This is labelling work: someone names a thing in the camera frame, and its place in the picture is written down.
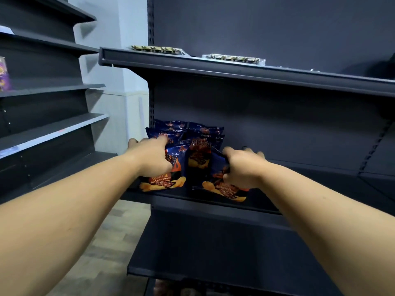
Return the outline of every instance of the floor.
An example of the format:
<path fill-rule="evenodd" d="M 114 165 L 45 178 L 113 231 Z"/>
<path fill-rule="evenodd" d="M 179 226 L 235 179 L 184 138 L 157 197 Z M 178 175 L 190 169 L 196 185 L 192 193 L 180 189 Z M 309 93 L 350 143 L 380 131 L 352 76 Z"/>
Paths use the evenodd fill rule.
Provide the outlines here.
<path fill-rule="evenodd" d="M 92 243 L 47 296 L 143 296 L 147 279 L 126 266 L 150 217 L 150 205 L 119 200 Z"/>

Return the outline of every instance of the person's right hand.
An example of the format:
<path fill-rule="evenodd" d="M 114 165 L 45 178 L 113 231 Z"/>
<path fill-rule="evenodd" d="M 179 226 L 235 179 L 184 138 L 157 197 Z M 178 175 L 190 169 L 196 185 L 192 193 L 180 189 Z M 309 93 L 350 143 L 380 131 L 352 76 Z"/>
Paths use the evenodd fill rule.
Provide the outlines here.
<path fill-rule="evenodd" d="M 129 140 L 128 150 L 123 156 L 132 158 L 134 164 L 139 164 L 139 176 L 148 178 L 160 176 L 169 172 L 172 165 L 165 159 L 166 136 L 144 138 L 140 142 Z"/>
<path fill-rule="evenodd" d="M 222 152 L 229 161 L 230 173 L 224 175 L 224 182 L 242 189 L 259 188 L 263 170 L 268 167 L 264 154 L 255 154 L 250 148 L 243 151 L 227 146 Z"/>

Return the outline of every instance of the purple can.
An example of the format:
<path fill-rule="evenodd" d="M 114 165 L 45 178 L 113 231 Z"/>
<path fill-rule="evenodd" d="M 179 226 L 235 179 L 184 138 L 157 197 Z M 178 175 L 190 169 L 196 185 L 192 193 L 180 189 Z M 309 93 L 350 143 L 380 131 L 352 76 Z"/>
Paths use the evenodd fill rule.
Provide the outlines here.
<path fill-rule="evenodd" d="M 0 57 L 0 90 L 12 90 L 7 70 L 6 59 L 4 57 Z"/>

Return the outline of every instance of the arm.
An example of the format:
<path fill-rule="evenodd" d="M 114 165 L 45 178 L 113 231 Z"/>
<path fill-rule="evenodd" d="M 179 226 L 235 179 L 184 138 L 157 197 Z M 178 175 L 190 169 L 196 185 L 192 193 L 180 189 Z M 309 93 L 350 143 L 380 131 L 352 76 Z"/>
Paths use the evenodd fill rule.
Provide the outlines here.
<path fill-rule="evenodd" d="M 346 296 L 395 295 L 395 217 L 350 199 L 262 153 L 225 148 L 224 180 L 260 188 Z"/>
<path fill-rule="evenodd" d="M 46 295 L 137 176 L 168 172 L 165 137 L 0 205 L 0 295 Z"/>

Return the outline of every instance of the forearm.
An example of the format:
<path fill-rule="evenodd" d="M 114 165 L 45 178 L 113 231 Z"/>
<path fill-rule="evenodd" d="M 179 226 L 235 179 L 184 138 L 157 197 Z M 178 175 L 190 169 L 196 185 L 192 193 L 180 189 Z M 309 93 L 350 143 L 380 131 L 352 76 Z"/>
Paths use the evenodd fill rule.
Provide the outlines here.
<path fill-rule="evenodd" d="M 0 294 L 46 295 L 137 173 L 134 158 L 122 155 L 1 205 Z"/>
<path fill-rule="evenodd" d="M 345 295 L 395 295 L 393 216 L 269 162 L 260 188 Z"/>

